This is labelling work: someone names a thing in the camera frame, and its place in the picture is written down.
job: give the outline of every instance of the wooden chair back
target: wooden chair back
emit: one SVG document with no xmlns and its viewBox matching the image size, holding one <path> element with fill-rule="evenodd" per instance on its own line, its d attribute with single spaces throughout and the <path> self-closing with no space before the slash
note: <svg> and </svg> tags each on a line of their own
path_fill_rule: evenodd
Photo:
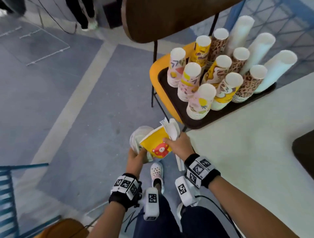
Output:
<svg viewBox="0 0 314 238">
<path fill-rule="evenodd" d="M 123 0 L 127 36 L 138 43 L 157 41 L 199 23 L 241 0 Z"/>
</svg>

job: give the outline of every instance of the dark pants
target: dark pants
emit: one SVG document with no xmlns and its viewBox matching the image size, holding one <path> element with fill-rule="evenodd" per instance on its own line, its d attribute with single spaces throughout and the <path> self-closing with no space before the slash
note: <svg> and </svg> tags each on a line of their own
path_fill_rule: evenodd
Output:
<svg viewBox="0 0 314 238">
<path fill-rule="evenodd" d="M 159 217 L 155 221 L 145 221 L 143 215 L 139 216 L 133 238 L 229 238 L 218 218 L 204 207 L 187 207 L 181 226 L 182 234 L 168 201 L 159 195 Z"/>
<path fill-rule="evenodd" d="M 88 27 L 88 20 L 84 13 L 82 12 L 81 6 L 79 5 L 78 0 L 65 0 L 67 3 L 67 6 L 75 16 L 76 20 L 80 23 L 82 26 L 82 29 L 86 29 Z M 90 18 L 93 18 L 95 16 L 94 11 L 94 5 L 93 0 L 82 0 L 86 12 Z"/>
</svg>

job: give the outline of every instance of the white table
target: white table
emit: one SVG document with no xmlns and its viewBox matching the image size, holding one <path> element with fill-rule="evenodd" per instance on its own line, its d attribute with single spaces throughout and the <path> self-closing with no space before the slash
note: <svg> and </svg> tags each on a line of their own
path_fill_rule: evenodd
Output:
<svg viewBox="0 0 314 238">
<path fill-rule="evenodd" d="M 188 135 L 195 151 L 208 156 L 227 181 L 299 237 L 312 238 L 314 180 L 291 146 L 313 129 L 311 73 Z"/>
</svg>

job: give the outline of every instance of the shoe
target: shoe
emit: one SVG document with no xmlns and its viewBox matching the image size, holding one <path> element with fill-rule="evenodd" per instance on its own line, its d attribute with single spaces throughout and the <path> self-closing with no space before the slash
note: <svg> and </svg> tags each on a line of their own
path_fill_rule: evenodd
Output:
<svg viewBox="0 0 314 238">
<path fill-rule="evenodd" d="M 150 175 L 152 177 L 152 187 L 154 187 L 154 181 L 156 179 L 160 179 L 161 181 L 161 194 L 164 193 L 165 187 L 164 187 L 164 181 L 162 179 L 164 175 L 164 169 L 162 167 L 161 163 L 153 163 L 150 167 Z"/>
<path fill-rule="evenodd" d="M 89 30 L 95 30 L 98 27 L 98 22 L 96 20 L 96 17 L 91 19 L 91 22 L 88 23 L 88 29 Z"/>
<path fill-rule="evenodd" d="M 184 213 L 184 209 L 186 208 L 186 206 L 183 203 L 180 203 L 177 207 L 177 216 L 178 218 L 181 220 L 182 215 Z"/>
</svg>

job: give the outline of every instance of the red bear illustration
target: red bear illustration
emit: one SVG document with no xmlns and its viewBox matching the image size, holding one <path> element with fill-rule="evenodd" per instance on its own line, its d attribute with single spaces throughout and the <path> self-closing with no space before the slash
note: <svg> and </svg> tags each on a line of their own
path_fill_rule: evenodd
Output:
<svg viewBox="0 0 314 238">
<path fill-rule="evenodd" d="M 165 142 L 163 142 L 157 145 L 155 149 L 153 149 L 153 153 L 164 158 L 169 153 L 169 151 L 167 150 L 168 148 L 169 146 Z"/>
</svg>

